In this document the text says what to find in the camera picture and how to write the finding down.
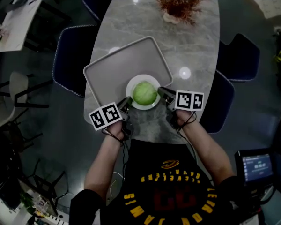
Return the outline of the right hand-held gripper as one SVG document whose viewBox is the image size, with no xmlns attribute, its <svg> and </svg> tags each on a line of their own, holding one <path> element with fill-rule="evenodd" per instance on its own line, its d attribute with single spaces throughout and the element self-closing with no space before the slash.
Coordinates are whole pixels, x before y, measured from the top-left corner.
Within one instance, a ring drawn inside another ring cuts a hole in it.
<svg viewBox="0 0 281 225">
<path fill-rule="evenodd" d="M 165 87 L 159 87 L 157 91 L 160 97 L 165 100 L 168 110 L 166 119 L 173 128 L 182 127 L 178 124 L 176 110 L 191 113 L 190 118 L 183 125 L 196 120 L 196 112 L 203 110 L 204 93 L 187 90 L 174 91 Z"/>
</svg>

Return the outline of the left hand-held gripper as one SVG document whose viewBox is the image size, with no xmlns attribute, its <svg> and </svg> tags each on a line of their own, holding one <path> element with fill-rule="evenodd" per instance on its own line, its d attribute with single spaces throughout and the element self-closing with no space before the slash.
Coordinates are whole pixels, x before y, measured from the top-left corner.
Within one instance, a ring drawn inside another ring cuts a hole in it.
<svg viewBox="0 0 281 225">
<path fill-rule="evenodd" d="M 94 130 L 103 130 L 118 121 L 122 121 L 124 140 L 129 140 L 133 133 L 133 125 L 129 122 L 130 116 L 128 115 L 132 102 L 133 99 L 127 96 L 118 104 L 112 102 L 89 113 Z"/>
</svg>

